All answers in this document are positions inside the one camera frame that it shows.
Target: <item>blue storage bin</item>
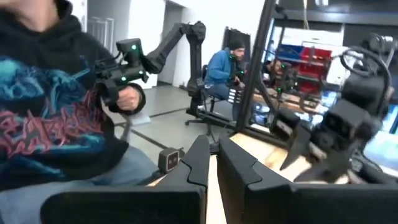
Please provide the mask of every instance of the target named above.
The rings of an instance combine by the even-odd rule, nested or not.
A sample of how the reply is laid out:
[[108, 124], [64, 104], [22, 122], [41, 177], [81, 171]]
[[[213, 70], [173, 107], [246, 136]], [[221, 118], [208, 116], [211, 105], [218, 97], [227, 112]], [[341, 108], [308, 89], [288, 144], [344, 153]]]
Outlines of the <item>blue storage bin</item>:
[[301, 59], [301, 53], [304, 51], [303, 46], [282, 44], [279, 47], [279, 57], [282, 60], [293, 60], [299, 61]]

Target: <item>red graphic lettering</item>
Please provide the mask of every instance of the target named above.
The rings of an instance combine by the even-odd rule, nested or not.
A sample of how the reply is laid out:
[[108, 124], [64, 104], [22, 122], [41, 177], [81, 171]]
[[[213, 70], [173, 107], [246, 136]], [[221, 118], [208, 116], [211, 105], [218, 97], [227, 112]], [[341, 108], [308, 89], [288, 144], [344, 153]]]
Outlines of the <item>red graphic lettering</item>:
[[8, 158], [17, 155], [45, 153], [54, 146], [63, 146], [82, 134], [101, 133], [106, 114], [96, 107], [96, 92], [89, 91], [81, 103], [73, 103], [50, 118], [35, 117], [30, 111], [25, 117], [11, 111], [0, 111], [0, 151]]

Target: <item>blue jacket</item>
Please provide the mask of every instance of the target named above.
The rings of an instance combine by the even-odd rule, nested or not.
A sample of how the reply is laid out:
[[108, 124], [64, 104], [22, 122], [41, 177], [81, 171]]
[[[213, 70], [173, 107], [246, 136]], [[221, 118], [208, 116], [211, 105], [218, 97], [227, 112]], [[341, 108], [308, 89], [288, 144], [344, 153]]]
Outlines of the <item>blue jacket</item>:
[[215, 53], [209, 61], [205, 84], [227, 83], [231, 75], [230, 50], [225, 48]]

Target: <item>jeans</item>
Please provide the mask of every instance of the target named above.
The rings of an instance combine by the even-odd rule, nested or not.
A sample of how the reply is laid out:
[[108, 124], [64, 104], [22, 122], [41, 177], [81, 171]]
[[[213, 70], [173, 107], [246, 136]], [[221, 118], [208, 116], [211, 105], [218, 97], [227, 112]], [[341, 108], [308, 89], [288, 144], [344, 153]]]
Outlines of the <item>jeans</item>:
[[158, 171], [139, 149], [130, 147], [120, 163], [90, 180], [51, 182], [0, 192], [0, 224], [40, 224], [40, 208], [50, 196], [95, 185], [140, 184]]
[[[208, 94], [216, 97], [217, 99], [228, 100], [228, 98], [229, 98], [229, 87], [224, 83], [206, 85], [206, 89], [207, 89]], [[238, 119], [238, 116], [239, 116], [239, 103], [234, 103], [232, 105], [233, 120], [236, 121]]]

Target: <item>red storage bin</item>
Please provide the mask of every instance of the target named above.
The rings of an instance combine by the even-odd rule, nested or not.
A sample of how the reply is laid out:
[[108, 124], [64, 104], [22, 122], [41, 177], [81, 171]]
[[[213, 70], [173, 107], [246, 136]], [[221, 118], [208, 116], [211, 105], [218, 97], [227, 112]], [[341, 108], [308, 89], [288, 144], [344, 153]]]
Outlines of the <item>red storage bin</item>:
[[[301, 60], [309, 61], [312, 52], [311, 47], [304, 47], [301, 53]], [[313, 49], [312, 62], [323, 64], [325, 60], [331, 57], [331, 50]]]
[[322, 80], [326, 80], [328, 72], [329, 68], [325, 66], [310, 65], [307, 63], [301, 63], [298, 66], [298, 74], [310, 78], [319, 78], [319, 76], [321, 76]]

